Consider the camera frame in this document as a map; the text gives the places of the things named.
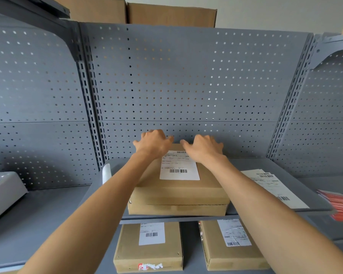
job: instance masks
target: wall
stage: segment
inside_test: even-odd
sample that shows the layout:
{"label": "wall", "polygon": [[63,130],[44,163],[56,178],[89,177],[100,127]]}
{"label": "wall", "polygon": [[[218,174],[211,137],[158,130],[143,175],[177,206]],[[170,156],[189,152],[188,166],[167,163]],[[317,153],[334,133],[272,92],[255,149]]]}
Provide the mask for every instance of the wall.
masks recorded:
{"label": "wall", "polygon": [[126,0],[218,9],[217,28],[341,32],[343,0]]}

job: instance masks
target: forearm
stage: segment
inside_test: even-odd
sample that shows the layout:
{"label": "forearm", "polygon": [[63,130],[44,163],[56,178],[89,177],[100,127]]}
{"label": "forearm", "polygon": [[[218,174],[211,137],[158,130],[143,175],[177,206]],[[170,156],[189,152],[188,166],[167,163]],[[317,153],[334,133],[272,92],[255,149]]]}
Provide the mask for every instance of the forearm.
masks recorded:
{"label": "forearm", "polygon": [[276,273],[343,273],[343,253],[330,240],[226,157],[219,156],[206,166]]}
{"label": "forearm", "polygon": [[42,244],[20,274],[94,273],[135,185],[150,163],[146,154],[133,154]]}

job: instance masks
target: person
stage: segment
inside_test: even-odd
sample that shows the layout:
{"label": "person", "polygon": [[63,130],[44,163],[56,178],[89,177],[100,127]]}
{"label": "person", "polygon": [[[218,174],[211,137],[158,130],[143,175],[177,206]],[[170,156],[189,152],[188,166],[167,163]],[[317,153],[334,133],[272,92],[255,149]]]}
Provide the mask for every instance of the person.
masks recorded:
{"label": "person", "polygon": [[[123,168],[91,195],[27,261],[19,274],[93,274],[112,240],[134,187],[148,165],[164,156],[174,138],[142,133]],[[341,273],[343,253],[274,195],[236,169],[222,143],[196,135],[185,151],[224,188],[272,269],[282,273]]]}

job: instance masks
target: left arm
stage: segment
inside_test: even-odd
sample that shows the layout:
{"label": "left arm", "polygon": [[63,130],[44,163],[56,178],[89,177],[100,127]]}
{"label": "left arm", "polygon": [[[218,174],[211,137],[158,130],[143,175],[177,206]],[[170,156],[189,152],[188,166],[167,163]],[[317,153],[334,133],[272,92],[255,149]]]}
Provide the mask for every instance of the left arm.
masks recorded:
{"label": "left arm", "polygon": [[93,274],[141,175],[172,142],[161,130],[143,133],[126,165],[49,236],[18,274]]}

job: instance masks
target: right arm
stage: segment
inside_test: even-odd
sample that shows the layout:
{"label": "right arm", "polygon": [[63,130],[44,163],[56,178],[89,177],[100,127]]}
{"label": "right arm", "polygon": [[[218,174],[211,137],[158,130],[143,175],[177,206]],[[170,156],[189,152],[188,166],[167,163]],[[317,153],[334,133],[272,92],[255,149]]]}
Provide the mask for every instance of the right arm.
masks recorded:
{"label": "right arm", "polygon": [[277,274],[343,274],[343,252],[278,198],[235,168],[222,143],[196,135],[188,155],[220,182],[261,253]]}

